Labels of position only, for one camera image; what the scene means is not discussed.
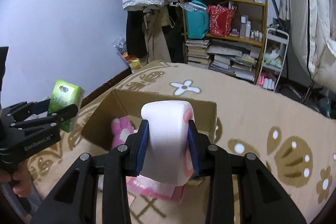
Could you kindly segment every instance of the blue gripper pad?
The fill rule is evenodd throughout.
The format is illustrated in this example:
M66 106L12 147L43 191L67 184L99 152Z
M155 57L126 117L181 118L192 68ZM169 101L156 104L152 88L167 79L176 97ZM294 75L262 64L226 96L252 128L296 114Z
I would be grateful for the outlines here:
M138 152L136 154L135 172L137 175L140 175L140 172L142 171L142 167L143 167L143 162L145 161L148 137L149 137L149 124L147 122L143 129Z
M196 175L199 176L201 173L201 167L199 164L199 154L198 154L196 141L193 135L193 131L190 126L188 129L188 146L189 146L191 162L193 163L194 171L196 172Z

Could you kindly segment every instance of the white flower pattern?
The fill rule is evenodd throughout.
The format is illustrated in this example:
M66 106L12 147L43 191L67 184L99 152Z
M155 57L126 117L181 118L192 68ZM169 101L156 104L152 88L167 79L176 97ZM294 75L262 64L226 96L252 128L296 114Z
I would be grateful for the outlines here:
M175 96L180 96L180 95L182 95L186 91L200 93L201 89L197 88L195 86L191 86L192 83L193 82L191 80L186 80L183 84L181 84L181 83L169 83L169 84L171 86L177 88L177 90L175 90L175 92L174 92Z

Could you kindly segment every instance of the beige blanket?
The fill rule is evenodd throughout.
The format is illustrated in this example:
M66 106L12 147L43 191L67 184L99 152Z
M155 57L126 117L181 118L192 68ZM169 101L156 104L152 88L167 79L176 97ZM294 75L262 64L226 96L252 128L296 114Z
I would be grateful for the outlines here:
M216 144L238 155L255 153L290 194L308 223L335 188L335 122L280 94L214 71L157 61L115 88L216 102ZM49 193L81 153L105 153L83 139L80 130L110 91L81 109L74 134L62 132L58 144L29 160L29 169L42 196ZM207 188L208 181L187 189L181 204L136 197L130 207L132 223L204 223ZM235 197L235 217L239 223L239 200Z

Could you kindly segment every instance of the stack of books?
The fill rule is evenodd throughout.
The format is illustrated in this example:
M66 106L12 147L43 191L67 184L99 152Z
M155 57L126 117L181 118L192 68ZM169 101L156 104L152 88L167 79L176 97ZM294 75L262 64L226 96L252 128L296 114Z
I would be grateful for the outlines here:
M260 48L251 48L252 46L249 45L239 46L225 42L211 44L207 52L214 55L214 61L209 69L231 74L240 79L254 81L255 65L260 54Z
M199 68L208 68L210 55L207 53L209 40L187 40L188 64Z

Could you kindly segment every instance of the cardboard box flap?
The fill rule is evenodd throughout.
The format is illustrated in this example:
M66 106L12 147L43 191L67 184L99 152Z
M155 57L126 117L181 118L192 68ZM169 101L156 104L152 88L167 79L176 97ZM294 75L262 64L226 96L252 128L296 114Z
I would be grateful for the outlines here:
M113 90L88 120L82 130L82 136L90 142L110 150L112 143L110 125L114 118L128 116L131 121L137 120L141 118L141 109L145 104L178 99L182 98L157 93ZM195 124L198 131L208 135L209 140L213 143L217 122L216 103L190 98L183 98L183 100L188 101L194 109Z

